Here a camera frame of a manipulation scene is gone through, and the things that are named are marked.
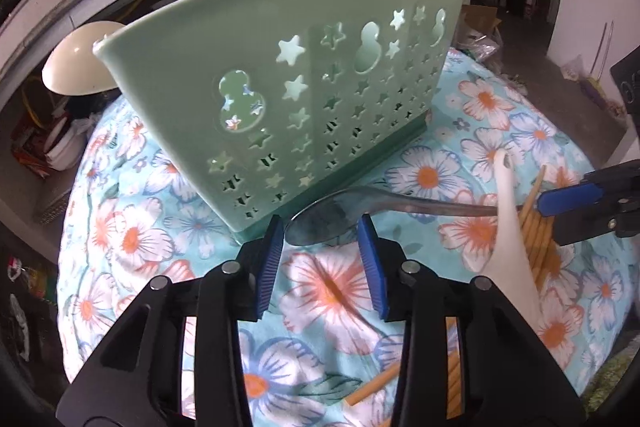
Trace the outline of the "metal spoon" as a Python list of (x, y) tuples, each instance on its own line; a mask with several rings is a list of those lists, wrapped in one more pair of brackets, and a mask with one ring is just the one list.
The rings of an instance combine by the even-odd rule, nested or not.
[(355, 228), (363, 215), (384, 211), (445, 217), (495, 217), (496, 206), (443, 202), (383, 191), (370, 186), (345, 188), (323, 196), (288, 222), (285, 239), (290, 245), (326, 243)]

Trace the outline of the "white rice paddle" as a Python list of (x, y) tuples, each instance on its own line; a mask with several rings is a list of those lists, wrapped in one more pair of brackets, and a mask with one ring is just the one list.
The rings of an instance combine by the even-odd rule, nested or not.
[(497, 235), (482, 274), (491, 279), (532, 328), (540, 320), (540, 301), (529, 265), (514, 192), (511, 156), (499, 148), (494, 157), (497, 184)]

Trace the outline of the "green plastic utensil basket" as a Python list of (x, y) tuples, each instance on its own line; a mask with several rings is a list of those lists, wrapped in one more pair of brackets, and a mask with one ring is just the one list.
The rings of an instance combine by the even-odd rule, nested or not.
[(93, 53), (247, 241), (424, 130), (462, 2), (178, 0)]

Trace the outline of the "cardboard box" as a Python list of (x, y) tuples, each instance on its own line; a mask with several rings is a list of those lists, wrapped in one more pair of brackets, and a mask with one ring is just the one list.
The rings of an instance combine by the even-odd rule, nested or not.
[(492, 36), (501, 23), (495, 6), (466, 4), (462, 6), (461, 18), (465, 25), (488, 37)]

